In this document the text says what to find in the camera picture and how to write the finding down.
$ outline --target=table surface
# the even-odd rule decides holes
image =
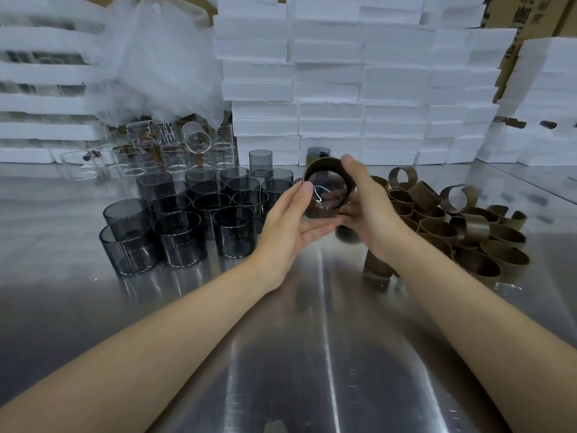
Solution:
[[[391,168],[370,171],[385,177]],[[471,183],[482,189],[479,206],[528,214],[533,262],[517,285],[495,292],[577,347],[577,207],[480,162],[417,170],[436,190]],[[119,278],[97,235],[102,210],[130,191],[113,180],[64,180],[55,164],[0,164],[0,404],[239,263],[211,244],[195,266]],[[308,247],[150,431],[255,433],[274,421],[288,433],[506,431],[402,281],[363,274],[365,255],[335,234]]]

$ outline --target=person's right hand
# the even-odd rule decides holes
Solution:
[[[343,225],[353,229],[380,260],[387,261],[394,243],[411,232],[395,212],[385,189],[373,181],[364,164],[350,155],[341,158],[344,169],[357,184],[350,203],[339,213]]]

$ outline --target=person's left hand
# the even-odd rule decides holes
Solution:
[[[249,261],[268,278],[270,290],[280,286],[302,249],[343,223],[342,218],[303,218],[312,195],[311,182],[298,182],[280,197],[267,215],[260,242]]]

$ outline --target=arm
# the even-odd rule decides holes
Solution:
[[[41,380],[0,410],[10,432],[144,432],[213,348],[295,256],[341,219],[301,222],[312,185],[270,211],[254,254],[234,269],[126,328]]]
[[[397,270],[511,429],[575,431],[577,351],[412,232],[361,163],[346,155],[343,165],[358,189],[344,224]]]

